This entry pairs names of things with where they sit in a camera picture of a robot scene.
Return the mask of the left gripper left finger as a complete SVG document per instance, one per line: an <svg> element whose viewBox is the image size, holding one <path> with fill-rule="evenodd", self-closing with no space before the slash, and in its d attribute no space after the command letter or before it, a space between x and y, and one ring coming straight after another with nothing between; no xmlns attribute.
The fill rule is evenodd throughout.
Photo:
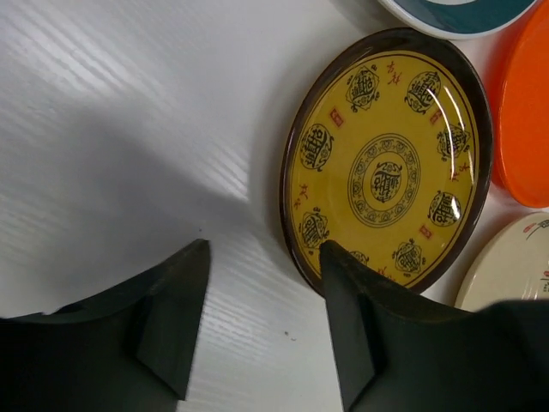
<svg viewBox="0 0 549 412"><path fill-rule="evenodd" d="M3 319L2 410L175 410L190 381L210 265L209 243L196 239L51 314Z"/></svg>

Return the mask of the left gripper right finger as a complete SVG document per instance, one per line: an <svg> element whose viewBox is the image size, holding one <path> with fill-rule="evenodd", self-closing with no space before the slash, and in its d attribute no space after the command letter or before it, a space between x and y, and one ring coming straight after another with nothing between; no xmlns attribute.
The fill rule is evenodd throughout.
<svg viewBox="0 0 549 412"><path fill-rule="evenodd" d="M323 292L346 411L545 411L548 304L467 312L429 300L328 240Z"/></svg>

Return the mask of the cream floral plate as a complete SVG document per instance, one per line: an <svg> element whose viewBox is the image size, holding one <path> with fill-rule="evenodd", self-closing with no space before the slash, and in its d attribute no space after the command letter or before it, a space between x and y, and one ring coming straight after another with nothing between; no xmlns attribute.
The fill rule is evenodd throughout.
<svg viewBox="0 0 549 412"><path fill-rule="evenodd" d="M465 275L454 307L476 312L502 300L548 298L548 214L507 225L481 250Z"/></svg>

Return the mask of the yellow brown patterned plate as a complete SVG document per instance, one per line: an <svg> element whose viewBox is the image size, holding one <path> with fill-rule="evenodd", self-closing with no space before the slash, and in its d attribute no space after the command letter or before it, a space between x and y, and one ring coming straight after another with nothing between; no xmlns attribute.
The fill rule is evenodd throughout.
<svg viewBox="0 0 549 412"><path fill-rule="evenodd" d="M386 29L315 80L290 129L280 215L300 275L321 293L320 248L421 293L459 257L484 207L492 117L482 81L447 40Z"/></svg>

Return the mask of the orange plate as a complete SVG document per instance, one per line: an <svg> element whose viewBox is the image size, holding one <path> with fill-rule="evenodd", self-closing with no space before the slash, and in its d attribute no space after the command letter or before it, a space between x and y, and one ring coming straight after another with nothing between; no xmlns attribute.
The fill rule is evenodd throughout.
<svg viewBox="0 0 549 412"><path fill-rule="evenodd" d="M518 203L548 206L548 2L501 40L491 67L493 181Z"/></svg>

